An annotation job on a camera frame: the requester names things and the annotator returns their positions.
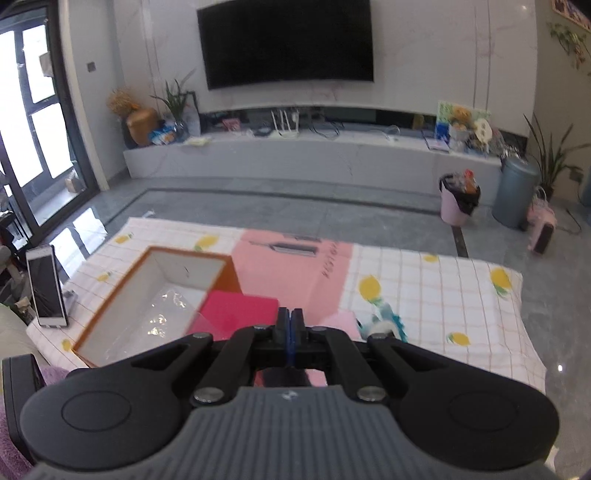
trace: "television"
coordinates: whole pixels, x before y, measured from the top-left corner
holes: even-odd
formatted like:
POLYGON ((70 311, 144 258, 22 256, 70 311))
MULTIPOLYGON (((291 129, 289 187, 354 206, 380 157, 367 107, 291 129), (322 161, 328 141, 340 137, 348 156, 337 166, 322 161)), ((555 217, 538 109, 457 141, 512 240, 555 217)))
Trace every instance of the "television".
POLYGON ((369 0, 230 0, 197 11, 210 90, 374 80, 369 0))

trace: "wall picture frame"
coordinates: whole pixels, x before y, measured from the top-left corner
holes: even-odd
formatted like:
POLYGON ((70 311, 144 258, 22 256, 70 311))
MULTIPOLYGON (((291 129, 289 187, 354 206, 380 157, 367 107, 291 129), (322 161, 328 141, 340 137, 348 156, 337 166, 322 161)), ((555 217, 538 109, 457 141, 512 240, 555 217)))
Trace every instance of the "wall picture frame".
POLYGON ((591 21, 570 0, 550 0, 552 10, 577 24, 588 32, 591 32, 591 21))

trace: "smartphone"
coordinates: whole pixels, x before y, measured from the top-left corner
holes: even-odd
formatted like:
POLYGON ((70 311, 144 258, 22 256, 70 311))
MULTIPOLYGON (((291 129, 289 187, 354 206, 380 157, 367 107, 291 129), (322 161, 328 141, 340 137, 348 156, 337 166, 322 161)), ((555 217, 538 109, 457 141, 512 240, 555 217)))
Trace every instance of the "smartphone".
POLYGON ((39 325, 67 327, 66 307, 57 277, 56 252, 53 245, 29 250, 27 268, 39 325))

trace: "pink trash can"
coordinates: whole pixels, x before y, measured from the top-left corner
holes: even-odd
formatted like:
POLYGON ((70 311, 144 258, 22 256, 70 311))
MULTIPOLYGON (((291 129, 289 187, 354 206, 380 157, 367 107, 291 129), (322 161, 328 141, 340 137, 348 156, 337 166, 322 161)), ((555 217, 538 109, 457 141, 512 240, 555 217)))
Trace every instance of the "pink trash can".
POLYGON ((441 191, 441 219, 451 226, 463 226, 478 206, 480 187, 474 193, 460 192, 454 189, 451 182, 454 174, 449 173, 439 179, 441 191))
POLYGON ((469 215, 462 213, 457 200, 444 185, 441 185, 441 219, 451 226, 463 226, 469 215))

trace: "black trash bag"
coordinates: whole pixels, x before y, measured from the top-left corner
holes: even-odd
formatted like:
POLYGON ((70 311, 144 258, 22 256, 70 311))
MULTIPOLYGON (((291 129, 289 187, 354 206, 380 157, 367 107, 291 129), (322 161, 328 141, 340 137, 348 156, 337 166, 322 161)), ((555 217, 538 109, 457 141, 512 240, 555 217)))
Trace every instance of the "black trash bag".
POLYGON ((480 201, 480 187, 476 188, 476 193, 465 193, 450 183, 452 178, 453 173, 448 173, 441 177, 439 179, 439 191, 441 191, 441 185, 443 185, 455 197, 460 211, 466 215, 472 215, 472 212, 478 207, 478 202, 480 201))

